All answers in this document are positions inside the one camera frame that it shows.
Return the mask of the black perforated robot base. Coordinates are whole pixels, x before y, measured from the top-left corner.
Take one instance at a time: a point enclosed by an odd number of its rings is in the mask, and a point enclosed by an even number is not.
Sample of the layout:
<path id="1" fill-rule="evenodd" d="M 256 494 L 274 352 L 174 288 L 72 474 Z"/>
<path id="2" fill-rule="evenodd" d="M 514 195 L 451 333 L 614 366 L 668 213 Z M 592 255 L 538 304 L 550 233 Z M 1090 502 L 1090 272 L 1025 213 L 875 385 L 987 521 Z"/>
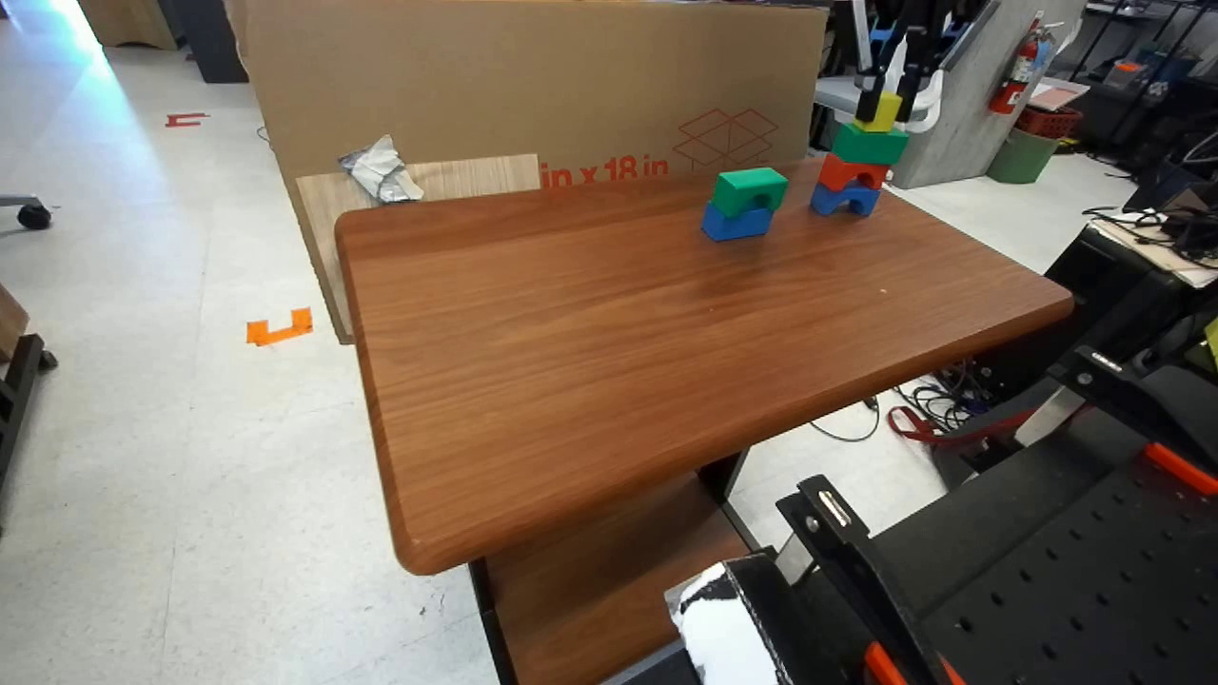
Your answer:
<path id="1" fill-rule="evenodd" d="M 883 531 L 802 479 L 795 677 L 1218 685 L 1214 427 L 1214 380 L 1162 366 Z"/>

